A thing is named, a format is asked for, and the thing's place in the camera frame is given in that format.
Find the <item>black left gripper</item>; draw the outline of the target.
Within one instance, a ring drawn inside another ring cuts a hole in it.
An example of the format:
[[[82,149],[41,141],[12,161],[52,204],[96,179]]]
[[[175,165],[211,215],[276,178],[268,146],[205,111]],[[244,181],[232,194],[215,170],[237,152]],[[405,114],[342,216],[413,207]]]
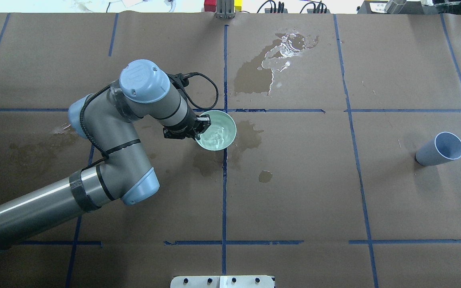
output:
[[[191,138],[200,141],[201,134],[211,126],[210,115],[186,114],[180,123],[163,127],[163,136],[166,139]]]

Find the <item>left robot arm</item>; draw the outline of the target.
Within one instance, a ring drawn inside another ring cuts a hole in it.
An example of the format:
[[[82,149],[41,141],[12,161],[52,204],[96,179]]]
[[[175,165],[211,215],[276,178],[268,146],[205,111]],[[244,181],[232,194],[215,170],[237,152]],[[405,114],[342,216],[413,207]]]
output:
[[[200,139],[211,126],[186,92],[202,73],[168,74],[150,60],[134,60],[119,78],[71,104],[71,127],[100,159],[53,184],[0,205],[0,253],[114,200],[137,204],[160,188],[134,122],[149,116],[166,139]]]

